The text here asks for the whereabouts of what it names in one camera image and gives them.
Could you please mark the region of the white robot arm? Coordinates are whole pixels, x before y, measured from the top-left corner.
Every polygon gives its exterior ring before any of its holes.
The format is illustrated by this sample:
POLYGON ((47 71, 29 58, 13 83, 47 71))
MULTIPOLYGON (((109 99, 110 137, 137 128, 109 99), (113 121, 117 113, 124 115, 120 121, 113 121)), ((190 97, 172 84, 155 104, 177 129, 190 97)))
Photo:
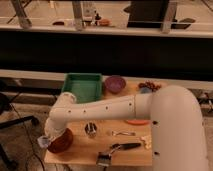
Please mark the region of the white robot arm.
POLYGON ((209 171, 200 105, 192 92, 175 85, 83 104, 74 94, 61 93, 45 123, 48 150, 60 153, 70 147, 71 121, 114 119, 151 120, 153 171, 209 171))

